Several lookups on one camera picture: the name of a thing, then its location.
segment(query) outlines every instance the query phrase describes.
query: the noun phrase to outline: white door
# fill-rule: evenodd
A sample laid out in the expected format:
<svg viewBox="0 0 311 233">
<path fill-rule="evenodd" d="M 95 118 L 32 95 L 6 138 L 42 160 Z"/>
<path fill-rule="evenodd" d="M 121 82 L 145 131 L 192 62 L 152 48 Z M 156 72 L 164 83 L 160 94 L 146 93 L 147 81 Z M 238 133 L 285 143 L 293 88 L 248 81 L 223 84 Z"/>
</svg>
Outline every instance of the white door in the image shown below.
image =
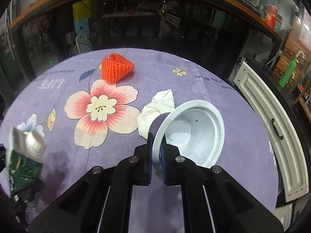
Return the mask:
<svg viewBox="0 0 311 233">
<path fill-rule="evenodd" d="M 280 167 L 286 202 L 305 195 L 309 191 L 309 180 L 304 152 L 284 108 L 245 62 L 242 63 L 234 82 L 267 127 Z"/>
</svg>

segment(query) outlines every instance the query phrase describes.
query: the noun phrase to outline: orange foam net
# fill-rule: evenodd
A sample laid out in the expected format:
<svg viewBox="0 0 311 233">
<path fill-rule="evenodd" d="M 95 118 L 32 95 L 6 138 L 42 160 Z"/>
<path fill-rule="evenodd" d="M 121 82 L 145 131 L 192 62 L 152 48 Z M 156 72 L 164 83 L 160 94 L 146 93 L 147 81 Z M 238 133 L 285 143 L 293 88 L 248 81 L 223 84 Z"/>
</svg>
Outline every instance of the orange foam net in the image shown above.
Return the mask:
<svg viewBox="0 0 311 233">
<path fill-rule="evenodd" d="M 131 61 L 117 53 L 110 53 L 109 58 L 104 58 L 101 65 L 101 77 L 111 84 L 117 83 L 135 68 Z"/>
</svg>

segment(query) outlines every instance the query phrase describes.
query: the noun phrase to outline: leaf print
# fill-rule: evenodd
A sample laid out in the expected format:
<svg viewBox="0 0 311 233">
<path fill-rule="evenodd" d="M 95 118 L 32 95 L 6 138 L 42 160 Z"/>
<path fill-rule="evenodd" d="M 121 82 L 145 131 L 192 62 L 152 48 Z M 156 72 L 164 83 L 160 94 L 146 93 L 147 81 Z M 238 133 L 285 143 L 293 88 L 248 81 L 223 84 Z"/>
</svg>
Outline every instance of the leaf print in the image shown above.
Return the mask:
<svg viewBox="0 0 311 233">
<path fill-rule="evenodd" d="M 54 128 L 55 120 L 56 120 L 56 110 L 55 108 L 53 108 L 48 116 L 48 122 L 47 122 L 47 126 L 50 132 L 52 132 Z"/>
<path fill-rule="evenodd" d="M 91 69 L 91 70 L 88 70 L 88 71 L 84 72 L 83 74 L 81 74 L 81 76 L 79 78 L 79 82 L 84 80 L 85 78 L 91 76 L 94 71 L 95 71 L 95 69 Z"/>
</svg>

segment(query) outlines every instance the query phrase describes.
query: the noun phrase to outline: small yellow flower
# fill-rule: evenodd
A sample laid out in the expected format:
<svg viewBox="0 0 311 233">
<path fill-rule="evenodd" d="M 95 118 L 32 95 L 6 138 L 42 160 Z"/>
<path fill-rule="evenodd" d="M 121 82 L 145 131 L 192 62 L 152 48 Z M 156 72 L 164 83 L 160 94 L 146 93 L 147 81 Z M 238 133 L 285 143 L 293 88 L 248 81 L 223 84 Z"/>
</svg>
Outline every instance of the small yellow flower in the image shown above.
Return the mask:
<svg viewBox="0 0 311 233">
<path fill-rule="evenodd" d="M 176 73 L 178 76 L 183 76 L 183 75 L 187 75 L 187 72 L 183 71 L 182 69 L 180 68 L 175 68 L 173 69 L 172 71 L 173 73 Z"/>
</svg>

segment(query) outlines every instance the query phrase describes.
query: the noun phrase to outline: crumpled white cloth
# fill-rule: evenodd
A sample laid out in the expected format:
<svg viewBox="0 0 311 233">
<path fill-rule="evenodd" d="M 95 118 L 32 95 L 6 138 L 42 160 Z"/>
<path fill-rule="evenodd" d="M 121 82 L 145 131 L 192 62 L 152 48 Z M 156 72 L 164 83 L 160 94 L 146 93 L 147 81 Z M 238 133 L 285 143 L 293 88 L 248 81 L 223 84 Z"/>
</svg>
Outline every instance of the crumpled white cloth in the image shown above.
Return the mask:
<svg viewBox="0 0 311 233">
<path fill-rule="evenodd" d="M 156 93 L 142 109 L 141 114 L 137 117 L 138 133 L 147 139 L 149 128 L 152 122 L 161 114 L 172 112 L 175 109 L 174 97 L 171 89 Z"/>
</svg>

